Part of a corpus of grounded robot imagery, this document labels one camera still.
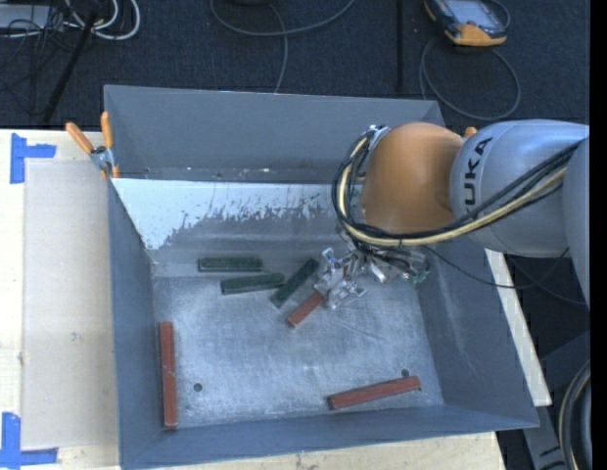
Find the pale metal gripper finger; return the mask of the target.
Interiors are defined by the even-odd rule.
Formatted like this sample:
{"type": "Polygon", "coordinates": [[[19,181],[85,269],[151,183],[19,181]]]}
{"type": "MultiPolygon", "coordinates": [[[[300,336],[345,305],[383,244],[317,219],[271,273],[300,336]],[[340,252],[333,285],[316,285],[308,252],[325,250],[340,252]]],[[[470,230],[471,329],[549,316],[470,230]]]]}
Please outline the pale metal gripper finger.
{"type": "Polygon", "coordinates": [[[325,306],[336,309],[349,299],[361,298],[367,293],[367,289],[356,280],[341,281],[331,288],[327,294],[325,306]]]}
{"type": "Polygon", "coordinates": [[[347,283],[348,259],[337,258],[332,248],[321,253],[318,283],[321,287],[342,287],[347,283]]]}

